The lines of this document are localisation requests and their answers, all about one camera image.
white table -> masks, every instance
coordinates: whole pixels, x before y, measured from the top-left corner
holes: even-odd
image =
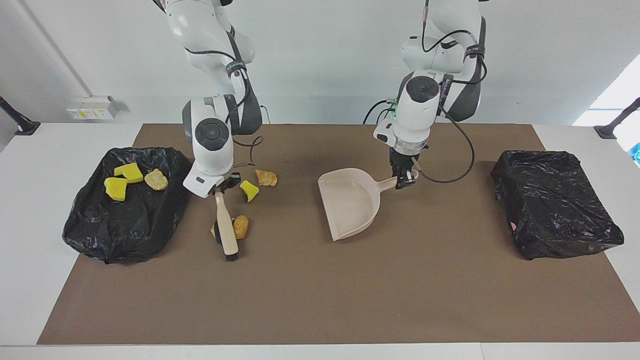
[[[72,201],[104,153],[131,146],[140,125],[43,124],[0,153],[0,359],[640,359],[640,343],[291,346],[36,346],[77,253],[61,240]],[[582,166],[626,244],[607,251],[640,305],[640,168],[588,127],[535,126],[548,150]],[[65,167],[73,159],[73,167]],[[48,181],[45,186],[42,176]]]

yellow sponge piece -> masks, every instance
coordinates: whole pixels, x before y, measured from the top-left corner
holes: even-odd
[[[108,177],[104,180],[107,195],[116,201],[124,201],[127,195],[127,180],[121,177]]]
[[[243,181],[240,184],[240,189],[242,189],[244,191],[244,193],[246,194],[246,201],[247,202],[251,202],[251,200],[253,200],[253,198],[256,195],[258,195],[258,193],[260,192],[260,189],[258,189],[258,186],[255,186],[254,184],[251,184],[247,180]]]
[[[116,167],[116,169],[113,171],[113,175],[114,176],[124,175],[124,177],[127,178],[127,182],[129,184],[139,183],[145,179],[145,177],[142,176],[142,172],[140,171],[138,164],[136,163],[126,164],[126,165],[122,165],[121,167]]]

black trash bag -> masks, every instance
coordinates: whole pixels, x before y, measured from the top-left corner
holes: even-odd
[[[505,151],[491,175],[525,259],[592,255],[624,243],[574,155]]]
[[[167,189],[157,192],[143,181],[127,185],[125,201],[111,200],[104,180],[128,163],[137,163],[143,175],[160,169],[169,180]],[[164,249],[182,220],[189,202],[182,182],[190,168],[172,148],[109,150],[76,196],[62,234],[65,243],[106,264],[149,260]]]

beige dustpan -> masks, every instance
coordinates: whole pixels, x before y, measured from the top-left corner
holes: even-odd
[[[328,172],[318,179],[324,211],[334,241],[366,229],[380,208],[380,193],[396,186],[396,177],[375,181],[357,168]]]

brown table surface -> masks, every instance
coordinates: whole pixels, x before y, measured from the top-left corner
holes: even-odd
[[[357,167],[383,180],[387,148],[370,126],[264,126],[254,160],[280,180],[250,204],[227,193],[232,216],[251,219],[239,261],[227,263],[209,233],[213,199],[193,196],[158,257],[120,266],[79,256],[38,343],[639,341],[640,315],[605,254],[526,261],[511,243],[489,172],[504,150],[543,150],[533,128],[463,127],[477,149],[469,176],[385,192],[370,228],[334,243],[318,177]],[[427,173],[466,168],[451,125],[434,125],[429,144]],[[135,146],[193,156],[180,125],[144,125]]]

